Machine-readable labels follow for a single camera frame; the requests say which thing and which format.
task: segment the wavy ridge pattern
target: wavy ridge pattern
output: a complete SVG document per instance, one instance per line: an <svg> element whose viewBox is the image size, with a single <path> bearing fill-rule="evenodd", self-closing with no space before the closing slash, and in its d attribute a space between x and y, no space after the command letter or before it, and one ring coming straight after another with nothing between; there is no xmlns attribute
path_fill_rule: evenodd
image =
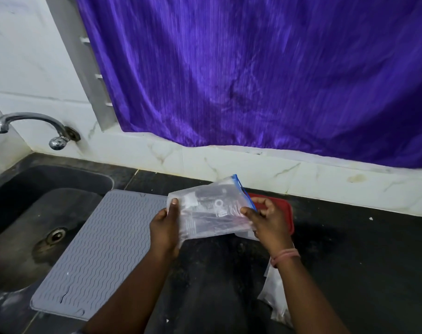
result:
<svg viewBox="0 0 422 334"><path fill-rule="evenodd" d="M149 223L164 207L165 196L108 192L36 290L31 308L89 320L149 250Z"/></svg>

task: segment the pink bracelet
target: pink bracelet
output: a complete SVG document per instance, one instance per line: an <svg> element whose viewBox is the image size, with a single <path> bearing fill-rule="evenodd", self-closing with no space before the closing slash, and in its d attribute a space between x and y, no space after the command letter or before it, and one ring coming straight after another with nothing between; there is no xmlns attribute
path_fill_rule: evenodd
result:
<svg viewBox="0 0 422 334"><path fill-rule="evenodd" d="M271 266L276 268L276 264L280 261L283 261L286 258L290 257L300 257L299 252L295 248L287 248L285 250L280 251L276 257L270 259Z"/></svg>

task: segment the chrome faucet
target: chrome faucet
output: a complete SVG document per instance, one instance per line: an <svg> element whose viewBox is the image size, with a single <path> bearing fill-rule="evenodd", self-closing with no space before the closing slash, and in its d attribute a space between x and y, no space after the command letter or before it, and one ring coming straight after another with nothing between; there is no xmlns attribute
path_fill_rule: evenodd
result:
<svg viewBox="0 0 422 334"><path fill-rule="evenodd" d="M48 145L53 150L62 150L69 141L79 141L81 139L80 134L68 126L64 126L60 121L41 113L34 112L15 112L3 115L0 117L0 134L5 134L10 128L10 123L21 119L37 119L52 124L56 131L58 131L59 137L52 138Z"/></svg>

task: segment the sink drain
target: sink drain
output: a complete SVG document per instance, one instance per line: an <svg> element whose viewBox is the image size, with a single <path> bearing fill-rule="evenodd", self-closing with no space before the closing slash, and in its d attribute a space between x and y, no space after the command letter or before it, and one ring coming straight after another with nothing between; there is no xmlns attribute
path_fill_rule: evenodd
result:
<svg viewBox="0 0 422 334"><path fill-rule="evenodd" d="M67 233L66 228L55 228L48 234L45 241L49 245L54 245L60 242L61 240L63 240L64 237L66 236L66 233Z"/></svg>

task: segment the black countertop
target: black countertop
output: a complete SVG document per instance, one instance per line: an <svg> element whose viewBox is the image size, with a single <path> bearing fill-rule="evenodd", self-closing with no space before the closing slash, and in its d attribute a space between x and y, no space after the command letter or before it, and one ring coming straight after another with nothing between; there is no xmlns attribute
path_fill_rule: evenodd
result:
<svg viewBox="0 0 422 334"><path fill-rule="evenodd" d="M95 165L34 157L72 167ZM120 178L117 188L164 196L208 183L143 170L132 176L133 169L120 167L109 171ZM422 333L422 217L248 191L291 203L295 246L352 333ZM257 300L267 262L268 253L259 242L235 235L186 241L146 332L291 333L270 320L270 308ZM14 311L7 308L4 318L20 326L5 326L5 334L70 333L82 326L79 320L28 309L36 287L26 289ZM4 295L0 305L12 297Z"/></svg>

